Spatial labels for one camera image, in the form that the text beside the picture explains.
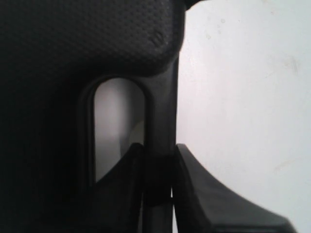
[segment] textured plastic surface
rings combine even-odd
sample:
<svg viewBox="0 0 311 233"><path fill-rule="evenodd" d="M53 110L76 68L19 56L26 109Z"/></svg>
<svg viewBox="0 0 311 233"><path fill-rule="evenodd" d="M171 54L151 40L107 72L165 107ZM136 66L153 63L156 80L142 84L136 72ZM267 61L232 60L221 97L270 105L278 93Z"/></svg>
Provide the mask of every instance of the textured plastic surface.
<svg viewBox="0 0 311 233"><path fill-rule="evenodd" d="M94 188L42 217L28 233L135 233L143 187L143 146L134 144Z"/></svg>
<svg viewBox="0 0 311 233"><path fill-rule="evenodd" d="M237 195L177 145L173 198L180 233L295 233L289 221Z"/></svg>
<svg viewBox="0 0 311 233"><path fill-rule="evenodd" d="M184 14L180 0L0 0L0 232L85 188L94 141L81 93L104 73L166 70Z"/></svg>

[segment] white background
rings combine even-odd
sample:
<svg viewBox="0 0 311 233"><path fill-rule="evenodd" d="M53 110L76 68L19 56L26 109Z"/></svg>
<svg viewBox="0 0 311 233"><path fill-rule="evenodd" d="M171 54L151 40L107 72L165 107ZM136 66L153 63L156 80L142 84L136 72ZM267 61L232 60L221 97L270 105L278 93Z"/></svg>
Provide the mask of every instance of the white background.
<svg viewBox="0 0 311 233"><path fill-rule="evenodd" d="M228 187L310 233L311 1L194 6L178 92L177 142ZM118 161L124 143L140 140L133 129L142 128L142 106L142 94L129 83L99 88L98 179Z"/></svg>

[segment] white wall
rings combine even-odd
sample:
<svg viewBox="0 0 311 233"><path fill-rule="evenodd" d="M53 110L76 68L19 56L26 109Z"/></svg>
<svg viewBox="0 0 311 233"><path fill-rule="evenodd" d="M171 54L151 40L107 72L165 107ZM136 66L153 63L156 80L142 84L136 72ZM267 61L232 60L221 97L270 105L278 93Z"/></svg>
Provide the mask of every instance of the white wall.
<svg viewBox="0 0 311 233"><path fill-rule="evenodd" d="M221 182L287 216L300 233L311 229L310 24L308 0L196 5L187 13L178 93L177 141ZM113 101L122 108L128 95L118 85ZM105 126L101 100L112 94L104 89L96 98L98 176L109 169L102 167L104 127L122 121L112 117Z"/></svg>

